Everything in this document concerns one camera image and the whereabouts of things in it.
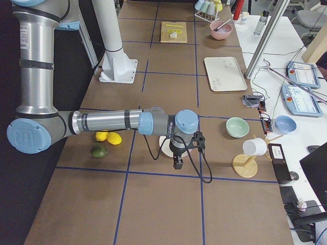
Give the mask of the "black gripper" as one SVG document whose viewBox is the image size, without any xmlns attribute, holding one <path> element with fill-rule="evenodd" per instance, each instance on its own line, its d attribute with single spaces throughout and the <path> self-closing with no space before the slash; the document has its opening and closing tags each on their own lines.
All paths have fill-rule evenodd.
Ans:
<svg viewBox="0 0 327 245">
<path fill-rule="evenodd" d="M 174 157 L 184 157 L 186 156 L 186 148 L 182 142 L 179 142 L 175 139 L 171 139 L 169 143 L 169 149 L 173 153 Z M 182 159 L 177 159 L 174 158 L 174 164 L 173 167 L 174 169 L 182 169 L 183 166 L 183 160 Z"/>
</svg>

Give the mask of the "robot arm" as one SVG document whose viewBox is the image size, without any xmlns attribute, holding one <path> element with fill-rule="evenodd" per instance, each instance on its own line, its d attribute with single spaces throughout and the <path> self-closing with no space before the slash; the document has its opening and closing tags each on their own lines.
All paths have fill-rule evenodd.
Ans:
<svg viewBox="0 0 327 245">
<path fill-rule="evenodd" d="M 7 139 L 18 151 L 36 154 L 62 138 L 93 131 L 137 130 L 170 140 L 174 168 L 182 154 L 201 148 L 198 116 L 191 110 L 175 115 L 162 109 L 81 113 L 58 111 L 53 105 L 54 31 L 81 30 L 87 36 L 78 1 L 13 1 L 20 24 L 21 105 L 7 127 Z"/>
</svg>

